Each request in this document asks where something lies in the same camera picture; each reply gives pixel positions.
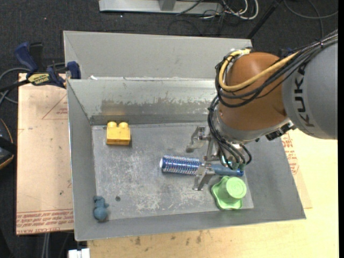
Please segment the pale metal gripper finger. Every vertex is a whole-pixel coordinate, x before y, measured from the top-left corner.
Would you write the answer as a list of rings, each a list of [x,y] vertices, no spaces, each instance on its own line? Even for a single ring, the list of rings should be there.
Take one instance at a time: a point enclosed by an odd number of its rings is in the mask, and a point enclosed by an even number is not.
[[[215,171],[211,164],[202,164],[196,171],[196,176],[193,184],[193,190],[201,191],[203,186],[208,184],[210,179],[215,175]]]
[[[197,126],[191,135],[190,143],[187,145],[185,151],[192,153],[195,149],[202,148],[208,140],[209,135],[206,133],[206,126]]]

